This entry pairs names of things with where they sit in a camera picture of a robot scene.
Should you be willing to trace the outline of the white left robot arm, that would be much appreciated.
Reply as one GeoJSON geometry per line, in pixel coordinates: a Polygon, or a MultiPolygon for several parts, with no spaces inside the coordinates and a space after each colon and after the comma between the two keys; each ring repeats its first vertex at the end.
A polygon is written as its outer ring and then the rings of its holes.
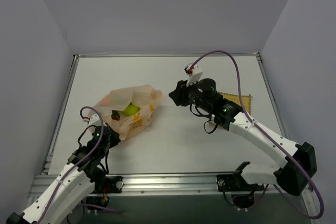
{"type": "Polygon", "coordinates": [[[68,158],[60,174],[21,214],[12,213],[6,223],[61,223],[90,193],[119,193],[116,183],[121,177],[107,177],[100,168],[109,150],[120,143],[119,134],[109,126],[96,126],[92,139],[68,158]]]}

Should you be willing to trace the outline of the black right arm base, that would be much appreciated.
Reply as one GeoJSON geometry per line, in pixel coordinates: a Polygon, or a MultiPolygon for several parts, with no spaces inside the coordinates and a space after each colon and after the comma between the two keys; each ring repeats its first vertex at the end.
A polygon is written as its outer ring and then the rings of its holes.
{"type": "Polygon", "coordinates": [[[248,184],[240,176],[219,174],[216,176],[217,189],[225,201],[238,211],[247,212],[264,196],[268,185],[248,184]]]}

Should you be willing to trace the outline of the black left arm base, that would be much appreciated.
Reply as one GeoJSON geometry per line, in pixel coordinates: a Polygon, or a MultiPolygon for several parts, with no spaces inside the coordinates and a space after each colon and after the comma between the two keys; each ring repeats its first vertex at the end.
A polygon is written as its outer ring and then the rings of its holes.
{"type": "Polygon", "coordinates": [[[86,198],[85,203],[89,210],[103,211],[103,208],[107,208],[110,197],[109,194],[122,193],[123,177],[112,176],[104,177],[101,182],[95,185],[95,189],[92,194],[96,196],[90,196],[86,198]]]}

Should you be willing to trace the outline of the green fake pear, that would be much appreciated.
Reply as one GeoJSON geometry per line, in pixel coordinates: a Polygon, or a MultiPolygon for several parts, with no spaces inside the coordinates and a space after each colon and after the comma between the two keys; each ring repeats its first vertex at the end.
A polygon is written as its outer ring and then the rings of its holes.
{"type": "Polygon", "coordinates": [[[125,116],[133,116],[140,111],[140,108],[133,103],[130,103],[121,113],[125,116]]]}

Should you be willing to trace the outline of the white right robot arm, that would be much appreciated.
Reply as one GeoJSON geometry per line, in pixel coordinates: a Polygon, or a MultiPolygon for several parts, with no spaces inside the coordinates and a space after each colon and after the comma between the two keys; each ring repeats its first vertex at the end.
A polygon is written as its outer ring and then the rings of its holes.
{"type": "Polygon", "coordinates": [[[316,154],[311,144],[298,144],[258,124],[240,105],[217,92],[213,79],[206,78],[190,86],[181,80],[169,97],[177,106],[194,105],[202,109],[204,117],[216,126],[248,140],[276,163],[262,166],[243,162],[233,175],[236,187],[274,184],[290,195],[299,196],[316,173],[316,154]]]}

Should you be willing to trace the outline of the translucent banana print plastic bag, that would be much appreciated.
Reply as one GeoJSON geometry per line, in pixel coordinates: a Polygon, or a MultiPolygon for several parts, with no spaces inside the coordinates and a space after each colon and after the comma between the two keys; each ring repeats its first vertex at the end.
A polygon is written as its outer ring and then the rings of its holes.
{"type": "Polygon", "coordinates": [[[94,108],[104,123],[125,141],[150,126],[153,113],[163,100],[163,93],[151,85],[110,91],[94,108]]]}

